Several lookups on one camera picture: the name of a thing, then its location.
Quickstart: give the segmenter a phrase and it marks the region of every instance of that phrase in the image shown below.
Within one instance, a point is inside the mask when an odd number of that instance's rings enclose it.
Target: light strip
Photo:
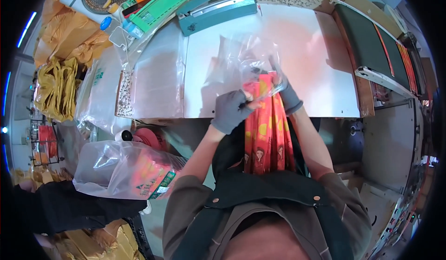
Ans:
[[[8,156],[6,155],[6,145],[3,144],[2,146],[3,146],[3,153],[4,153],[4,161],[5,161],[5,163],[6,163],[6,170],[7,170],[8,173],[9,173]]]
[[[8,78],[6,79],[6,85],[4,88],[2,116],[4,116],[4,108],[6,107],[6,94],[8,93],[9,78],[11,78],[11,72],[8,72]]]
[[[22,33],[22,37],[20,38],[19,43],[17,44],[17,47],[20,47],[20,45],[22,44],[22,40],[25,37],[26,31],[28,30],[28,28],[31,25],[31,22],[33,21],[34,17],[36,16],[37,12],[33,12],[33,14],[31,15],[31,18],[28,20],[28,23],[26,24],[26,28],[23,30]]]

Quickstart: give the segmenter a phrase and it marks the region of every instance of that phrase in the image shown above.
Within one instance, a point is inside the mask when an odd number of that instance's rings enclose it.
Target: red strip on conveyor belt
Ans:
[[[380,31],[378,30],[378,27],[376,26],[375,23],[373,23],[373,25],[375,27],[376,33],[378,34],[378,37],[381,40],[381,45],[383,46],[384,53],[386,54],[387,62],[389,63],[389,67],[390,67],[390,73],[392,74],[393,77],[395,77],[395,73],[393,72],[392,63],[390,62],[389,53],[387,52],[386,45],[384,44],[383,38],[381,37],[381,34],[380,34]]]
[[[407,48],[397,42],[398,49],[403,59],[404,68],[406,69],[407,77],[409,79],[410,91],[418,95],[418,88],[416,87],[415,72],[412,68],[412,62],[410,61],[409,53]]]

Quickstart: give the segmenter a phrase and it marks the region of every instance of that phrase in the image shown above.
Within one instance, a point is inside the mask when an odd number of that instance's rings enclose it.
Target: brown t-shirt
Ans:
[[[332,206],[339,213],[350,234],[354,259],[360,259],[371,240],[371,223],[358,191],[350,191],[335,173],[323,175],[319,182],[326,188]],[[201,184],[195,176],[184,176],[176,181],[164,214],[164,259],[171,259],[187,227],[203,208],[211,193],[212,190]],[[309,259],[331,259],[330,249],[325,242],[314,208],[275,200],[238,205],[231,213],[225,214],[212,239],[206,259],[222,259],[231,239],[239,234],[237,228],[246,227],[249,223],[247,218],[253,218],[260,212],[279,216],[279,226],[283,226],[285,220],[292,229],[299,247],[303,248]]]

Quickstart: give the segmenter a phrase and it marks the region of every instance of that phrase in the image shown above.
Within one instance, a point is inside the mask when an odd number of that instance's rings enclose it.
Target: green plastic basket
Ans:
[[[137,1],[136,0],[127,0],[124,3],[122,3],[121,7],[125,10],[128,9],[129,7],[136,5]]]
[[[188,0],[152,0],[129,18],[145,33],[186,1]]]

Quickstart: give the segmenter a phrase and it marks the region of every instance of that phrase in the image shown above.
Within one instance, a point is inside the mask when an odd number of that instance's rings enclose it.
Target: teal heat sealer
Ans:
[[[185,36],[214,25],[257,13],[256,0],[190,0],[177,10]]]

